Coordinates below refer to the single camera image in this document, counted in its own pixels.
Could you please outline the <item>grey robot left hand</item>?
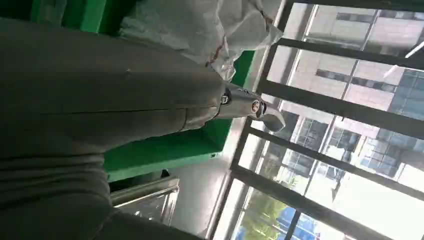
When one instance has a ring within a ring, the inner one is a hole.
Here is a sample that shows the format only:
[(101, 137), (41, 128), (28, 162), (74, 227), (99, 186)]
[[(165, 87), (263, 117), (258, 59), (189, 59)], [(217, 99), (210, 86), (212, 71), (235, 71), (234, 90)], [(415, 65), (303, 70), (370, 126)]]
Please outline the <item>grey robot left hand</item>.
[(161, 46), (0, 20), (0, 237), (194, 240), (112, 205), (104, 153), (151, 137), (282, 114)]

